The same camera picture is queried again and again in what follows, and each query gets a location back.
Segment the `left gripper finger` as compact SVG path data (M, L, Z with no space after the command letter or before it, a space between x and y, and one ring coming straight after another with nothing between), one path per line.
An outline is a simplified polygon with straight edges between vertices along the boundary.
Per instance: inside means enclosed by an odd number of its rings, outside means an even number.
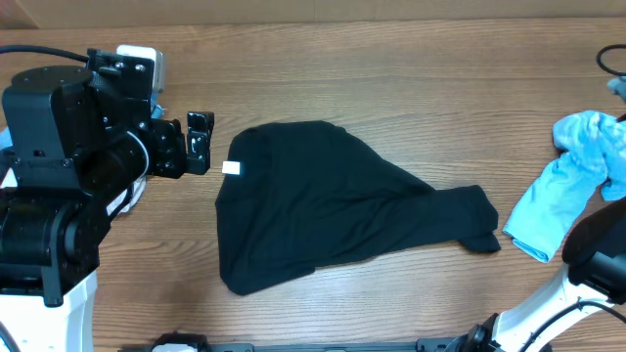
M186 172L205 174L210 167L210 136L208 133L191 131L187 135Z
M189 140L210 142L214 127L214 113L211 111L189 111L187 113Z

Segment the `black t-shirt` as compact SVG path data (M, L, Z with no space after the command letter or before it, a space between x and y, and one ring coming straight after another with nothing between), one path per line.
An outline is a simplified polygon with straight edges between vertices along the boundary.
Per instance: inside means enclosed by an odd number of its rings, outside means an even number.
M480 187L437 190L328 122L249 128L228 157L242 170L215 208L220 276L235 294L421 245L500 248Z

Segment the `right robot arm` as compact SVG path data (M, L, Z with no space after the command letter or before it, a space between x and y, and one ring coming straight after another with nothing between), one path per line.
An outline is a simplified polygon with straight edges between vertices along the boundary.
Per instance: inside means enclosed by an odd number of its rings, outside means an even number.
M625 200L580 221L553 278L515 308L495 314L455 339L448 351L547 351L551 340L586 317L625 303Z

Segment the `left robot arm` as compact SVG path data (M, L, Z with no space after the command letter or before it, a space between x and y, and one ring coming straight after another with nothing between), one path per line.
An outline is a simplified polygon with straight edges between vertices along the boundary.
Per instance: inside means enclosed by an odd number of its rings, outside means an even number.
M2 95L1 347L90 351L99 247L149 177L202 175L214 115L166 120L164 56L121 45L16 74Z

